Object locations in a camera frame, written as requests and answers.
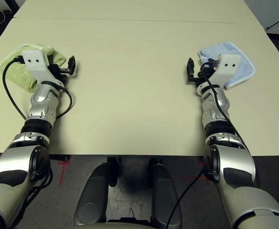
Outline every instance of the metal arm segment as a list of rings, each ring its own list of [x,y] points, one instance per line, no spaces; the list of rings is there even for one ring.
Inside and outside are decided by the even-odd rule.
[[[64,87],[66,76],[53,76],[43,51],[26,50],[22,53],[27,70],[38,81],[31,98],[31,109],[21,133],[17,134],[0,156],[0,226],[15,226],[22,214],[32,187],[50,171],[48,145],[51,129],[56,120],[59,87]],[[41,84],[43,81],[53,86]]]
[[[228,73],[231,77],[235,74],[237,68],[233,65],[238,66],[239,61],[235,55],[223,54],[215,62],[217,66],[209,71],[215,71],[209,78],[218,103],[228,118],[230,103],[223,86]],[[219,111],[208,82],[199,80],[197,92],[202,99],[202,123],[206,132],[204,175],[216,183],[232,228],[279,228],[279,203],[269,193],[254,187],[256,171],[250,152]]]

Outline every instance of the towel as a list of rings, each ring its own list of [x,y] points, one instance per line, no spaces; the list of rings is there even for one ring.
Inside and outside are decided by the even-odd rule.
[[[59,67],[65,62],[65,57],[58,53],[51,46],[45,46],[42,44],[22,44],[20,47],[11,52],[0,64],[1,74],[3,73],[7,64],[13,60],[13,58],[21,55],[23,50],[43,50],[47,56],[53,56],[53,64],[57,64]],[[37,88],[37,81],[27,71],[25,64],[13,63],[6,73],[6,78],[17,84],[19,87],[27,92],[33,93]]]
[[[201,49],[198,53],[202,63],[208,62],[209,58],[218,60],[218,56],[221,54],[238,54],[241,55],[241,61],[236,74],[225,83],[226,88],[230,88],[239,84],[249,78],[251,78],[256,69],[247,56],[232,42],[223,42],[217,45],[213,45],[204,49]]]

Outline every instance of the table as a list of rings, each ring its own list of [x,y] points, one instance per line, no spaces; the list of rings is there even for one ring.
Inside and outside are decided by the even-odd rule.
[[[201,99],[185,83],[185,67],[192,57],[198,72],[199,49],[223,41],[257,68],[225,91],[230,118],[253,156],[279,155],[279,53],[260,25],[16,18],[0,37],[0,62],[28,42],[75,55],[77,75],[67,85],[75,104],[54,125],[51,154],[196,156],[205,140]],[[8,87],[28,111],[31,94]],[[67,104],[64,95],[60,110]],[[0,74],[0,152],[22,125]]]
[[[243,0],[26,0],[15,17],[259,24]]]

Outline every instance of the red tape mark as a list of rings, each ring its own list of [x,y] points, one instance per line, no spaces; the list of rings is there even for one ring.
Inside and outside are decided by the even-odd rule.
[[[58,165],[63,165],[63,166],[62,166],[62,171],[61,171],[60,183],[59,183],[60,186],[62,185],[62,182],[63,182],[63,176],[64,176],[64,172],[65,172],[65,166],[70,165],[70,163],[71,163],[71,157],[72,157],[72,156],[70,156],[69,159],[68,159],[67,161],[59,161],[59,162],[58,162]]]
[[[196,177],[180,177],[183,180],[195,180]],[[209,184],[209,180],[206,177],[199,177],[199,180],[205,180],[206,184]]]

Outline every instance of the green towel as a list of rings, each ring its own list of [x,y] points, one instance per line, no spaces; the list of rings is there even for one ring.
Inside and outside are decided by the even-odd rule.
[[[1,74],[3,73],[7,64],[11,60],[13,60],[13,58],[21,55],[21,52],[23,50],[37,49],[43,50],[47,56],[52,55],[54,58],[53,64],[57,64],[59,67],[65,62],[65,57],[50,46],[45,46],[41,44],[23,44],[2,61],[2,63],[0,64]],[[27,71],[25,64],[13,63],[7,70],[6,78],[30,93],[33,93],[37,88],[37,81]]]

